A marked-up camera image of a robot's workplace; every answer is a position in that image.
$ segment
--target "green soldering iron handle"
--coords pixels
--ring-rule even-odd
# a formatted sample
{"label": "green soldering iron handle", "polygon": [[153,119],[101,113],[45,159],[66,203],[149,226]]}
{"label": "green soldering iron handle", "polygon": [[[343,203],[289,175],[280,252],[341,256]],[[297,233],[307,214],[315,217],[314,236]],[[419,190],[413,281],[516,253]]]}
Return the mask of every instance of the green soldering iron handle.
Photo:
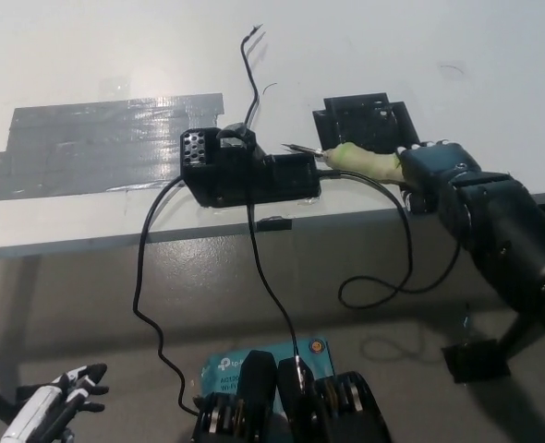
{"label": "green soldering iron handle", "polygon": [[324,152],[326,164],[333,169],[366,175],[380,182],[403,183],[402,168],[396,154],[376,154],[346,142]]}

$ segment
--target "wire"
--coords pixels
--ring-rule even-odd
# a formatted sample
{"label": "wire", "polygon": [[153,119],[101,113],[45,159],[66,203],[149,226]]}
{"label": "wire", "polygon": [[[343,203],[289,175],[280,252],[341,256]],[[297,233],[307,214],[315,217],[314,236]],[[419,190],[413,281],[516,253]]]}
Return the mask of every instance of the wire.
{"label": "wire", "polygon": [[[256,31],[259,28],[260,26],[255,26],[254,29],[251,31],[251,33],[248,34],[246,37],[244,37],[244,40],[242,40],[242,43],[240,45],[240,52],[242,53],[242,60],[244,60],[244,67],[246,68],[246,73],[248,74],[248,80],[254,92],[252,103],[250,104],[248,108],[248,112],[246,113],[246,118],[244,119],[245,125],[248,125],[250,119],[253,116],[253,113],[256,112],[258,103],[260,101],[258,88],[256,86],[256,82],[254,81],[254,77],[252,76],[252,69],[250,68],[248,57],[246,56],[246,51],[245,51],[246,43],[250,40],[250,38],[256,33]],[[291,317],[289,317],[289,315],[287,314],[287,311],[285,307],[283,306],[283,304],[279,301],[277,296],[274,294],[274,291],[271,288],[271,285],[266,280],[266,276],[264,275],[264,271],[262,270],[262,265],[260,263],[260,254],[258,251],[258,244],[256,242],[256,229],[254,228],[254,204],[252,203],[252,195],[250,194],[250,189],[252,186],[252,175],[253,175],[253,165],[252,165],[251,155],[247,156],[247,162],[248,162],[247,164],[248,174],[247,174],[247,180],[246,180],[246,211],[248,214],[248,229],[250,232],[250,241],[252,243],[252,249],[254,251],[254,261],[256,262],[256,269],[258,270],[258,274],[260,276],[260,279],[262,280],[262,284],[264,285],[264,288],[266,288],[267,293],[269,293],[269,296],[277,305],[277,307],[281,311],[281,314],[283,314],[287,327],[289,328],[289,332],[291,333],[291,342],[293,343],[293,354],[295,357],[297,357],[299,356],[299,349],[297,348],[297,335],[295,334],[295,328],[293,327],[293,322],[291,321]]]}
{"label": "wire", "polygon": [[145,217],[145,222],[143,223],[143,228],[141,229],[141,237],[139,238],[139,252],[138,252],[138,258],[137,258],[137,283],[135,285],[135,295],[133,296],[133,313],[137,317],[139,317],[141,320],[143,320],[145,323],[150,325],[153,329],[155,329],[155,331],[158,334],[158,357],[160,357],[160,360],[166,363],[180,377],[180,391],[178,392],[178,406],[180,406],[180,409],[182,409],[185,413],[198,416],[199,413],[188,408],[182,402],[184,397],[184,389],[186,386],[186,380],[180,368],[176,366],[174,363],[172,363],[170,360],[168,360],[168,358],[164,355],[164,348],[163,348],[164,347],[164,332],[162,331],[162,328],[160,328],[160,326],[151,318],[147,317],[145,314],[139,311],[139,298],[141,296],[141,287],[143,285],[143,258],[145,257],[145,245],[147,243],[147,237],[150,233],[151,221],[153,219],[153,215],[155,214],[155,211],[160,205],[160,202],[164,199],[165,195],[181,181],[182,181],[182,177],[178,176],[177,178],[172,180],[170,183],[168,183],[165,186],[165,188],[162,189],[162,191],[160,191],[160,194],[158,194],[158,197],[155,198],[155,200],[151,204],[151,207],[147,213],[147,216]]}
{"label": "wire", "polygon": [[[346,279],[345,281],[343,281],[342,284],[340,285],[340,287],[338,288],[338,301],[341,303],[341,305],[343,305],[344,307],[347,307],[349,309],[369,309],[369,308],[377,307],[379,305],[383,305],[383,304],[389,302],[394,297],[396,297],[399,293],[416,293],[416,294],[418,294],[418,293],[427,293],[428,291],[431,291],[434,288],[436,288],[437,286],[439,286],[441,283],[443,283],[447,279],[447,277],[449,276],[449,274],[453,270],[453,268],[455,266],[455,263],[457,262],[457,259],[459,258],[459,253],[461,251],[461,245],[459,244],[459,242],[455,245],[454,254],[453,254],[451,260],[449,261],[449,264],[447,265],[444,272],[441,274],[441,276],[438,279],[436,279],[433,283],[431,283],[431,284],[429,284],[429,285],[427,285],[427,286],[425,286],[423,288],[417,288],[417,289],[408,289],[408,288],[406,288],[405,287],[406,283],[408,282],[408,280],[410,279],[410,277],[412,276],[412,273],[414,271],[414,249],[413,249],[413,245],[412,245],[412,235],[411,235],[411,232],[410,232],[410,226],[408,224],[408,218],[406,216],[406,211],[402,207],[402,204],[394,196],[394,194],[392,194],[390,192],[389,189],[387,189],[381,183],[373,180],[372,178],[367,177],[366,175],[351,173],[349,171],[330,171],[330,172],[323,171],[323,172],[321,172],[321,178],[332,177],[332,176],[339,176],[339,177],[342,177],[342,178],[350,178],[350,179],[354,179],[354,180],[358,180],[358,181],[363,181],[363,182],[367,183],[369,186],[371,186],[374,189],[381,192],[384,196],[388,197],[393,202],[393,204],[395,205],[395,207],[396,207],[396,209],[398,211],[398,214],[400,216],[400,219],[402,220],[402,224],[404,225],[405,232],[406,232],[406,253],[407,253],[407,264],[408,264],[408,266],[407,266],[406,275],[402,279],[400,284],[398,284],[396,286],[396,285],[391,284],[391,283],[389,283],[389,282],[387,282],[385,280],[382,280],[382,279],[379,279],[377,277],[373,277],[373,276],[370,276],[370,275],[357,275],[357,276],[351,277],[351,278]],[[381,286],[384,286],[386,288],[391,289],[392,293],[390,293],[388,296],[382,298],[381,300],[379,300],[377,302],[373,302],[373,303],[370,303],[370,304],[367,304],[367,305],[351,305],[345,300],[344,291],[345,291],[345,287],[349,283],[352,283],[353,281],[373,281],[375,283],[378,283]]]}
{"label": "wire", "polygon": [[252,76],[252,68],[250,67],[250,64],[248,62],[248,56],[246,55],[246,43],[252,38],[252,36],[260,29],[262,25],[255,26],[252,28],[252,31],[250,34],[248,34],[246,37],[244,37],[244,40],[242,40],[242,43],[240,44],[240,52],[242,53],[242,60],[244,61],[244,67],[246,68],[246,74],[248,74],[248,80],[250,81],[250,86],[252,87],[252,92],[254,93],[254,98],[252,99],[252,103],[250,104],[248,111],[246,112],[246,117],[244,118],[244,125],[248,126],[250,123],[250,120],[252,118],[252,114],[256,113],[256,108],[258,107],[258,103],[260,101],[260,95],[258,93],[258,88],[256,87],[256,82],[254,81],[254,77]]}

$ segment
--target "gray duct tape patch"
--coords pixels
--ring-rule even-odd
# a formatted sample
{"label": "gray duct tape patch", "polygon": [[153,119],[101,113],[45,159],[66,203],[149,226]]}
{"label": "gray duct tape patch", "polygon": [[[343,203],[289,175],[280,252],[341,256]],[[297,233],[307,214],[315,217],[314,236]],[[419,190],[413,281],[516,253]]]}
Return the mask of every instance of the gray duct tape patch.
{"label": "gray duct tape patch", "polygon": [[180,134],[223,113],[222,94],[18,108],[0,200],[164,186],[180,173]]}

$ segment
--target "floor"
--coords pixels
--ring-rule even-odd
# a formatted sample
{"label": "floor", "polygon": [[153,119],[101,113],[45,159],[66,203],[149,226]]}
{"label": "floor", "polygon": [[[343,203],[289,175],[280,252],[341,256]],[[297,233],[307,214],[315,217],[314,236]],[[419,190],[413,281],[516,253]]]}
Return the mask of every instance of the floor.
{"label": "floor", "polygon": [[[466,303],[475,336],[497,336],[513,318],[467,257],[433,293],[403,295],[372,312],[338,305],[336,289],[350,275],[401,278],[401,229],[386,221],[259,235],[262,265],[298,334],[325,336],[336,370],[366,377],[397,442],[545,442],[545,336],[512,360],[506,380],[455,385],[446,370],[441,348],[464,339]],[[415,220],[412,229],[420,285],[444,268],[453,245],[435,220]],[[153,331],[130,311],[136,252],[0,260],[6,394],[82,364],[109,365],[106,411],[77,417],[79,442],[183,442],[194,425],[176,406],[178,379],[155,355]],[[348,293],[359,302],[382,294],[370,284]],[[141,309],[166,331],[165,353],[188,378],[187,404],[211,353],[288,340],[246,236],[150,246]]]}

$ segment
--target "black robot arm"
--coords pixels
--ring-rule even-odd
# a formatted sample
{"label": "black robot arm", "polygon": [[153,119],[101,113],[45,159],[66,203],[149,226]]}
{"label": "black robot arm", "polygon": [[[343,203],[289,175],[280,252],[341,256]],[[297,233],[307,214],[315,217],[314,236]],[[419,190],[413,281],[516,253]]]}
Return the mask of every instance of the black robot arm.
{"label": "black robot arm", "polygon": [[486,173],[457,143],[400,153],[406,183],[512,309],[545,327],[545,212],[509,174]]}

